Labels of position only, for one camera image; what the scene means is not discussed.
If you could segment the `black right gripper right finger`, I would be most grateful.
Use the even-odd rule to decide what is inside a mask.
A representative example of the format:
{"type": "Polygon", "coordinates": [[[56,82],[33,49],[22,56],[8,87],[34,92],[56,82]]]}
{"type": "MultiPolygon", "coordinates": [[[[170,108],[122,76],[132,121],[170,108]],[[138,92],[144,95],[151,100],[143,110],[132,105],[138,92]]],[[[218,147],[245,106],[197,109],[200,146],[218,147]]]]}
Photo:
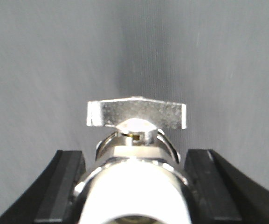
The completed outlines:
{"type": "Polygon", "coordinates": [[[190,149],[184,171],[194,224],[269,224],[269,190],[212,149],[190,149]]]}

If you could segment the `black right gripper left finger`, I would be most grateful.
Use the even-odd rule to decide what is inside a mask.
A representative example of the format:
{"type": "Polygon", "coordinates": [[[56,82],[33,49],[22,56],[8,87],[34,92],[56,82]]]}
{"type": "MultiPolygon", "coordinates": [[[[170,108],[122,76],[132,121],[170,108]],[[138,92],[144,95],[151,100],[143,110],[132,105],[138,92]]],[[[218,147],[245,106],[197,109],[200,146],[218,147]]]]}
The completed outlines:
{"type": "Polygon", "coordinates": [[[0,216],[0,224],[76,224],[74,187],[85,172],[82,151],[58,150],[41,175],[0,216]]]}

